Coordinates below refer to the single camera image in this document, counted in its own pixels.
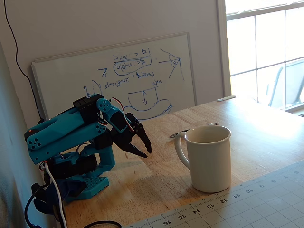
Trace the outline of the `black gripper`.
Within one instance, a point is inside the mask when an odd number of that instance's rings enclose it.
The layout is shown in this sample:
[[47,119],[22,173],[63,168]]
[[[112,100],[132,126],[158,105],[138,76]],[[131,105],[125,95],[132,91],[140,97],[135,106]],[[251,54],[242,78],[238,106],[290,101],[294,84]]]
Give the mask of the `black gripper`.
[[131,144],[133,136],[137,135],[144,143],[147,152],[152,153],[152,144],[143,128],[142,123],[139,122],[139,120],[132,113],[127,113],[126,117],[131,121],[130,125],[135,132],[133,133],[128,126],[126,126],[127,128],[123,130],[122,133],[118,132],[114,127],[112,127],[112,141],[125,152],[147,158],[148,156],[145,153],[138,150],[134,145]]

